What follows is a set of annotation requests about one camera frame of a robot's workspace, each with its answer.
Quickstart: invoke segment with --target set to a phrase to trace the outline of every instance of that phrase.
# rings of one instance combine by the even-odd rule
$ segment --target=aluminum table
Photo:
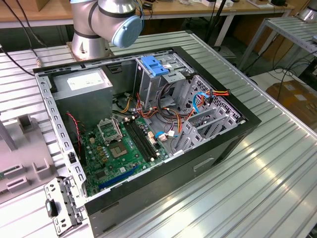
[[[253,48],[267,27],[271,28],[274,32],[272,32],[269,36],[259,54],[261,54],[269,46],[276,34],[280,34],[297,45],[297,49],[294,51],[289,65],[297,59],[296,56],[301,49],[306,50],[308,53],[314,53],[314,55],[317,55],[317,43],[312,40],[313,36],[317,35],[317,22],[306,23],[294,16],[267,18],[263,20],[251,43],[244,52],[240,64],[238,65],[240,70],[245,65]]]
[[[229,158],[190,183],[118,224],[105,238],[302,237],[317,222],[317,135],[261,91],[194,34],[142,36],[116,55],[182,46],[261,120]],[[72,62],[66,46],[37,50],[45,65]],[[11,55],[28,70],[30,51]],[[42,129],[58,172],[66,175],[58,145],[33,77],[0,55],[1,120],[29,113]],[[38,187],[0,205],[1,237],[55,238]],[[65,237],[91,238],[88,224]]]

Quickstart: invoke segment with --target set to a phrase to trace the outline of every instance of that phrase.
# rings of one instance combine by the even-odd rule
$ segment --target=metal bracket
[[[56,177],[44,186],[47,199],[57,208],[57,216],[53,218],[56,234],[61,237],[73,228],[82,224],[84,220],[81,208],[76,208],[71,190],[77,189],[72,184],[73,177]]]

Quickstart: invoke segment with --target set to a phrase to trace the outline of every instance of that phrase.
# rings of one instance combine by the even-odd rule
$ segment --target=green motherboard
[[[134,122],[144,133],[144,138],[150,141],[146,134],[150,133],[151,130],[144,119],[137,118]],[[113,140],[107,145],[103,136],[115,135],[115,130],[109,126],[102,129],[103,135],[98,128],[81,135],[86,155],[86,165],[82,166],[87,178],[85,186],[88,196],[100,192],[101,184],[107,185],[107,182],[116,179],[116,182],[109,184],[109,186],[113,185],[126,179],[127,173],[129,173],[128,176],[135,175],[168,158],[164,147],[157,141],[155,146],[151,145],[157,153],[157,158],[149,161],[143,156],[144,152],[141,153],[137,148],[135,139],[133,139],[135,135],[129,134],[127,125],[123,122],[118,125],[122,139]]]

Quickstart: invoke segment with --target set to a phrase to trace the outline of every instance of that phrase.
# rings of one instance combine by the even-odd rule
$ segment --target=red wire
[[[74,123],[75,123],[76,130],[77,130],[77,139],[78,139],[78,153],[80,153],[80,136],[79,136],[79,129],[78,129],[77,121],[76,121],[76,119],[73,117],[72,114],[70,114],[70,113],[66,113],[66,114],[67,114],[68,116],[70,116],[70,117],[73,119]]]

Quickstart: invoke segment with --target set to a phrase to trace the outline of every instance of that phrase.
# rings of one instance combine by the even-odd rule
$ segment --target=gray plastic part
[[[34,118],[20,117],[20,123],[6,125],[5,130],[17,149],[8,150],[7,143],[0,140],[0,173],[17,165],[19,167],[0,176],[0,204],[39,187],[57,176],[49,149]],[[12,183],[19,178],[25,180],[12,186]]]
[[[16,118],[18,120],[18,124],[23,132],[29,132],[34,130],[35,125],[33,125],[30,115],[22,115]]]
[[[7,189],[9,190],[9,192],[11,193],[15,193],[18,192],[24,188],[27,188],[30,186],[29,181],[27,180],[27,178],[25,176],[17,178],[13,181],[10,181],[6,184]]]
[[[25,172],[25,168],[22,164],[11,166],[10,168],[7,168],[3,171],[3,175],[7,179],[12,179],[14,177],[17,177]]]
[[[13,139],[11,138],[10,134],[8,133],[8,131],[6,130],[6,128],[4,127],[3,123],[0,120],[0,143],[3,143],[3,142],[6,143],[10,151],[17,149]]]
[[[37,167],[35,163],[32,163],[32,167],[34,170],[35,175],[38,177],[39,180],[46,179],[52,175],[50,165],[48,164],[46,158],[44,158],[45,166]]]

